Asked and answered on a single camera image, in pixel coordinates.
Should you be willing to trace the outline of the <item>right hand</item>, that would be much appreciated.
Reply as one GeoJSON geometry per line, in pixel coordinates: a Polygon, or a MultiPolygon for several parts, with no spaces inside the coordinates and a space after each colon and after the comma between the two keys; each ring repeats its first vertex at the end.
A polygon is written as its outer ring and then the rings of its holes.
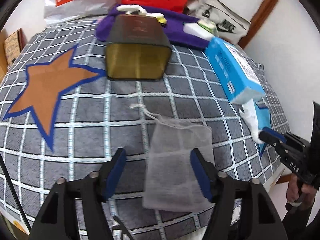
{"type": "MultiPolygon", "coordinates": [[[[286,199],[288,202],[295,202],[298,200],[299,188],[297,185],[298,177],[295,174],[291,174],[291,178],[286,191],[286,199]]],[[[305,194],[305,197],[300,205],[302,210],[308,209],[313,206],[317,190],[312,185],[303,184],[301,192],[305,194]]]]}

